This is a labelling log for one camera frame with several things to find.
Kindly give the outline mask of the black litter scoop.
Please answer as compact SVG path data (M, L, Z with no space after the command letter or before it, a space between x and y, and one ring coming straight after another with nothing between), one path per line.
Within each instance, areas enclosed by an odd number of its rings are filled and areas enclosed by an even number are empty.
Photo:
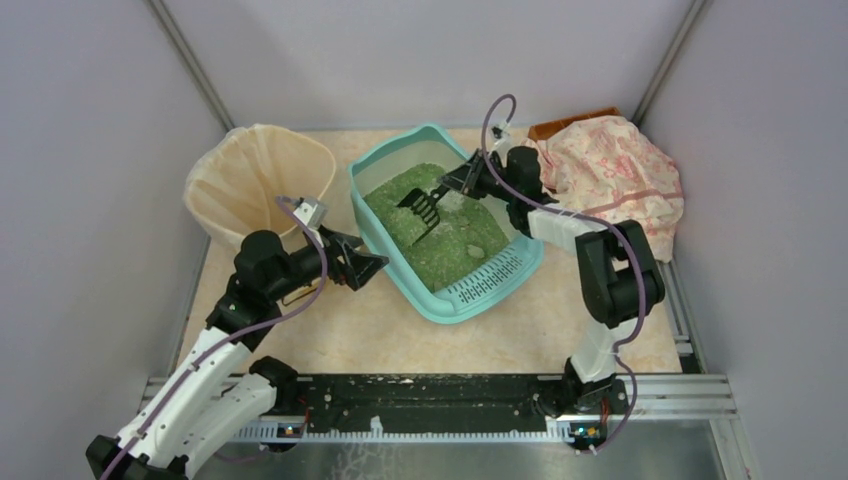
M397 203L397 208L406 208L410 210L418 216L425 225L425 229L412 242L412 245L418 244L439 226L441 223L441 217L438 212L437 205L451 191L452 189L445 185L440 185L429 192L425 192L421 188L413 188Z

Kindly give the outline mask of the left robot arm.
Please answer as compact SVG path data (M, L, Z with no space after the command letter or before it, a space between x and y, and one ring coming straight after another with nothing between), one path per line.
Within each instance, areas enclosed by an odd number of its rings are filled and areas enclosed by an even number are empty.
M268 230L243 240L236 271L191 353L133 421L87 447L95 478L192 479L247 423L274 409L299 408L297 371L270 356L257 360L220 399L213 395L274 325L309 306L282 313L280 300L328 281L356 291L389 263L360 251L360 238L324 226L304 236L306 246L294 253Z

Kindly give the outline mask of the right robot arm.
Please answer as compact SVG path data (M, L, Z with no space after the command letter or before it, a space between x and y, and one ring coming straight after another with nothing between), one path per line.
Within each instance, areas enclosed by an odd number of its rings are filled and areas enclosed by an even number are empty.
M504 158L483 149L442 175L428 195L449 192L501 200L515 230L572 254L591 316L584 339L566 360L562 384L543 404L551 414L588 411L612 390L621 347L634 340L665 286L641 224L612 224L558 205L541 179L536 149L510 148Z

